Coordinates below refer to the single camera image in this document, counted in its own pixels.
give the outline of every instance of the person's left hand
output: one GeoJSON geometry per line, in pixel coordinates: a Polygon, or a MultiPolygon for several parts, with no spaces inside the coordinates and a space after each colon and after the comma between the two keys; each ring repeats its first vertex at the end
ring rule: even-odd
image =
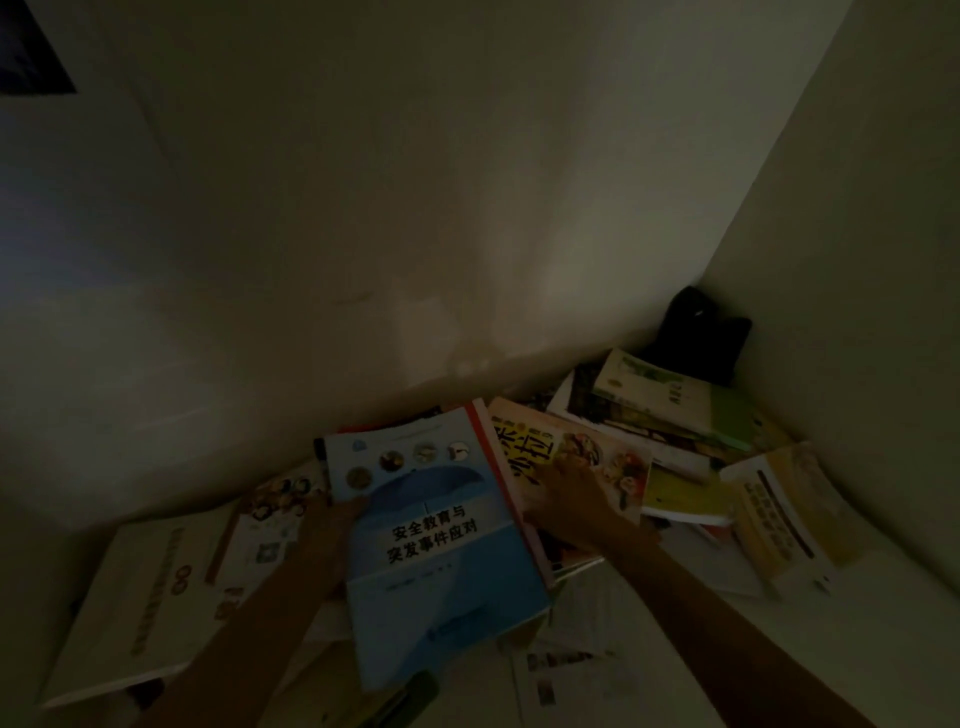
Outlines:
{"type": "Polygon", "coordinates": [[[307,506],[297,539],[297,556],[323,565],[339,583],[347,575],[347,541],[353,522],[367,508],[368,500],[354,498],[327,505],[316,498],[307,506]]]}

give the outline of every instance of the hand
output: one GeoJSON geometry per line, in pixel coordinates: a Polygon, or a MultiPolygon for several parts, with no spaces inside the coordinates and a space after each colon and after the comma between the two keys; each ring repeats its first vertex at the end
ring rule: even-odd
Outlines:
{"type": "Polygon", "coordinates": [[[296,555],[323,564],[335,578],[334,583],[343,581],[347,575],[349,533],[367,503],[364,497],[336,505],[327,505],[323,498],[313,500],[300,524],[296,555]]]}
{"type": "Polygon", "coordinates": [[[557,457],[537,468],[543,488],[526,518],[558,539],[590,551],[602,551],[612,534],[629,524],[617,516],[586,461],[557,457]]]}

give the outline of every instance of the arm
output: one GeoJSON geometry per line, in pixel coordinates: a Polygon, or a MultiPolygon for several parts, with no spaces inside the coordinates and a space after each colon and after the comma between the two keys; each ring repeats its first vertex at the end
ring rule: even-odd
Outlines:
{"type": "Polygon", "coordinates": [[[873,728],[661,551],[651,535],[617,516],[589,468],[557,460],[538,478],[545,498],[531,520],[606,557],[646,604],[727,725],[873,728]]]}
{"type": "Polygon", "coordinates": [[[310,505],[290,560],[260,586],[135,728],[255,726],[321,602],[343,581],[366,501],[310,505]]]}

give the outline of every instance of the pile of books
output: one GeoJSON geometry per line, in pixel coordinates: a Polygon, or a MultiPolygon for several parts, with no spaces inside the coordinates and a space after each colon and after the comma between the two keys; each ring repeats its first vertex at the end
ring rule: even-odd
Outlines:
{"type": "Polygon", "coordinates": [[[849,507],[809,444],[794,444],[734,390],[621,350],[550,393],[436,407],[315,442],[316,457],[221,508],[123,526],[46,687],[62,705],[176,674],[290,554],[309,501],[367,496],[346,588],[307,633],[305,667],[355,642],[365,690],[438,669],[543,614],[595,553],[523,519],[535,467],[594,470],[611,508],[651,519],[660,546],[718,591],[825,588],[859,553],[849,507]]]}

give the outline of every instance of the blue book cover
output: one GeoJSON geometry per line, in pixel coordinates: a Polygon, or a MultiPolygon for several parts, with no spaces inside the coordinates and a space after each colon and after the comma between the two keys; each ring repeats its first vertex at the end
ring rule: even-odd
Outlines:
{"type": "Polygon", "coordinates": [[[325,438],[333,499],[370,498],[350,535],[347,575],[367,691],[436,672],[550,605],[549,566],[519,520],[492,433],[477,400],[325,438]]]}

